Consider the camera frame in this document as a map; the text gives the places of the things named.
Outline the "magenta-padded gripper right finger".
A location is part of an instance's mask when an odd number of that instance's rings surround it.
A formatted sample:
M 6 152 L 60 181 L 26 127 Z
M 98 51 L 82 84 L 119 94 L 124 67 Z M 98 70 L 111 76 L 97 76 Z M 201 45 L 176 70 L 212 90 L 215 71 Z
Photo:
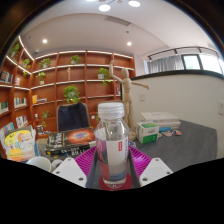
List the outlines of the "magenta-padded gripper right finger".
M 146 186 L 173 173 L 160 158 L 150 158 L 132 146 L 129 147 L 129 162 L 135 188 Z

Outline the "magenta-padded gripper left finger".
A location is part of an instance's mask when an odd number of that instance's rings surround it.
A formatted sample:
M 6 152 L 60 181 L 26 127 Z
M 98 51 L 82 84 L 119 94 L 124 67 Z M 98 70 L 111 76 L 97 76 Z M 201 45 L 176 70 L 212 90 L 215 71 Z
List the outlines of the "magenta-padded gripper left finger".
M 89 189 L 99 188 L 99 176 L 96 175 L 97 152 L 92 147 L 76 158 L 66 158 L 53 174 L 78 186 Z

